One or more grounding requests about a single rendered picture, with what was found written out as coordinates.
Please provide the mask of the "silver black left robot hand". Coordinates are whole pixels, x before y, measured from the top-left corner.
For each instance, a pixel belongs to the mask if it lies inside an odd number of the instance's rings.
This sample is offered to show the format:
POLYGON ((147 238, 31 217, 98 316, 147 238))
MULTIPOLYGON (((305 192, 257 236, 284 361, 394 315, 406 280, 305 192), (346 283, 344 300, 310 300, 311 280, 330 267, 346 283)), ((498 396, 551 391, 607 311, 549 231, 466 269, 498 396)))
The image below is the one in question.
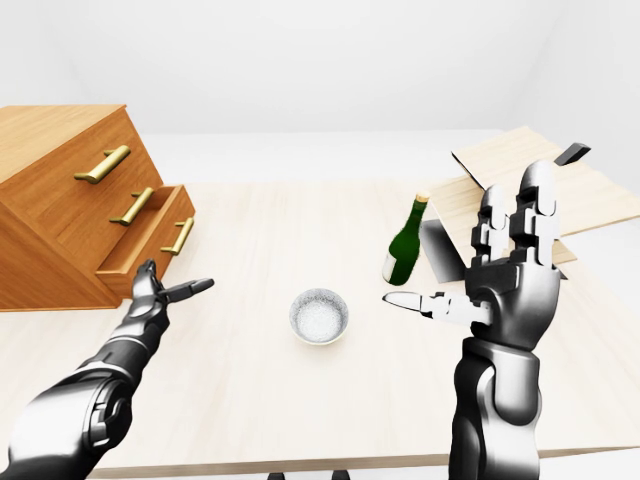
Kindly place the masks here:
POLYGON ((212 278, 190 280, 165 288, 156 275, 156 263, 146 260, 138 267, 132 284, 132 304, 122 324, 143 328, 149 321, 156 321, 171 303, 177 303, 197 295, 215 284, 212 278))

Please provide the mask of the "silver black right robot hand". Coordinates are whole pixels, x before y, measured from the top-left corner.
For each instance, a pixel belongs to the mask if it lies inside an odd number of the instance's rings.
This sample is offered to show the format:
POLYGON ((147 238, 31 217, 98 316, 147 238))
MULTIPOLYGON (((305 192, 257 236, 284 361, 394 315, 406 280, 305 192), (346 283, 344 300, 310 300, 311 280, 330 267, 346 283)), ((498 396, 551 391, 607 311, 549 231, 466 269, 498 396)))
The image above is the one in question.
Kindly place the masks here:
POLYGON ((530 164, 509 215, 499 185, 483 194, 472 229, 475 256, 465 293, 389 292, 383 300, 434 320, 471 328, 483 340, 532 351, 555 315, 561 274, 553 263, 559 219, 552 164, 530 164))

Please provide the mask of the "wooden cabinet with drawers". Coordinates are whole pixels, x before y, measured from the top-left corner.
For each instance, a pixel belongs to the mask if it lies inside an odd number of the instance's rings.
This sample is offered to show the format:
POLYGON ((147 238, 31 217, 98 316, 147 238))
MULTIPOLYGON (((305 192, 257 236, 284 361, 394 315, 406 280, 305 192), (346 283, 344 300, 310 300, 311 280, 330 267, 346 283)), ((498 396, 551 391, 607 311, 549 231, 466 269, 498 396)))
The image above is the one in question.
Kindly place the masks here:
POLYGON ((112 308, 123 299, 0 199, 0 311, 112 308))

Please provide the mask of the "pale wooden open box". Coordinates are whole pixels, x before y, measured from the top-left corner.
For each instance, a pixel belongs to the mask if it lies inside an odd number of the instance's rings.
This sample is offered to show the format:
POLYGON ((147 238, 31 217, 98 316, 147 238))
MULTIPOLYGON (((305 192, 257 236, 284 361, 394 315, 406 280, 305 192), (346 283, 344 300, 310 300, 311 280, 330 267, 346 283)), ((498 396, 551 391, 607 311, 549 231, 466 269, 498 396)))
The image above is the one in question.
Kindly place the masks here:
MULTIPOLYGON (((452 153, 465 174, 430 189, 420 230, 422 248, 440 283, 459 281, 475 250, 471 231, 484 190, 503 189, 505 213, 516 211, 515 197, 526 168, 554 160, 564 149, 526 126, 452 153)), ((561 237, 640 216, 640 198, 580 160, 552 164, 556 215, 561 237)))

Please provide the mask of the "green glass bottle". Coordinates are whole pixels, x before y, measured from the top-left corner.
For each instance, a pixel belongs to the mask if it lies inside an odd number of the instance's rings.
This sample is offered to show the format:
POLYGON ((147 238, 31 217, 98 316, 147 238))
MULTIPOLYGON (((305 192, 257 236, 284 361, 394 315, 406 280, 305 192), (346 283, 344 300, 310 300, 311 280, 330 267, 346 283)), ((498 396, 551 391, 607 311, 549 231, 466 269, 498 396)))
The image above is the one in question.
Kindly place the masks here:
POLYGON ((429 199, 430 195, 425 192, 416 195, 411 212, 403 228, 389 245, 382 269, 382 277, 391 285, 403 285, 411 276, 419 256, 419 229, 429 199))

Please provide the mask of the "black bar on box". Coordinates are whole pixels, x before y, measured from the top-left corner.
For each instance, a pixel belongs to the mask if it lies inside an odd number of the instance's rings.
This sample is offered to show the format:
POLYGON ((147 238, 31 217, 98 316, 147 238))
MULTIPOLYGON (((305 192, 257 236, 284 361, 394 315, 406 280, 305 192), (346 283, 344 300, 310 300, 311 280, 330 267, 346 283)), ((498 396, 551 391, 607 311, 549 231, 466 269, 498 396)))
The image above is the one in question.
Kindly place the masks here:
POLYGON ((562 154, 560 154, 554 163, 558 166, 566 166, 579 161, 586 155, 591 148, 584 143, 574 142, 562 154))

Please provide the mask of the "white speckled bowl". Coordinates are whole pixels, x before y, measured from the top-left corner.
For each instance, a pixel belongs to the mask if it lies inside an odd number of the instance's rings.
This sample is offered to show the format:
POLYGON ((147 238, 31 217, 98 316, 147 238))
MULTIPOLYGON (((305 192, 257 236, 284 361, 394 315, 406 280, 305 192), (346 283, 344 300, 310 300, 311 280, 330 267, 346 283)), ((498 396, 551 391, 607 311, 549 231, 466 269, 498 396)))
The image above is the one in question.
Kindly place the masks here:
POLYGON ((349 311, 346 302, 335 292, 313 288, 296 297, 289 310, 294 334, 311 345, 328 345, 346 331, 349 311))

